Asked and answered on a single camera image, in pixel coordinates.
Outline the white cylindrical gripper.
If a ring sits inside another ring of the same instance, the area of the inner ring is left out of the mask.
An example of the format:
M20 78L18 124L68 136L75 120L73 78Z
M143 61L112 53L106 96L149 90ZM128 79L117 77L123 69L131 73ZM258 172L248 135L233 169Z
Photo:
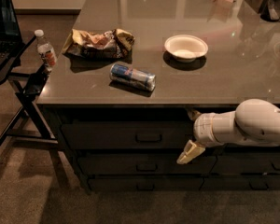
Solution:
M223 116L216 113L202 114L194 108L188 108L189 119L194 121L193 134L197 142L188 140L182 153L176 160L177 164L187 164L205 152L205 147L222 146L214 129L221 130Z

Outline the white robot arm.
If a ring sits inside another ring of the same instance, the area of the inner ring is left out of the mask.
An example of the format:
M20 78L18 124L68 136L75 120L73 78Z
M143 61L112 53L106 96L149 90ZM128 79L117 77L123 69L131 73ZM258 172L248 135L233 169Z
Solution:
M200 113L188 111L193 121L193 136L177 159L187 164L205 152L208 147L228 143L240 146L280 146L280 108L260 99L241 102L234 111Z

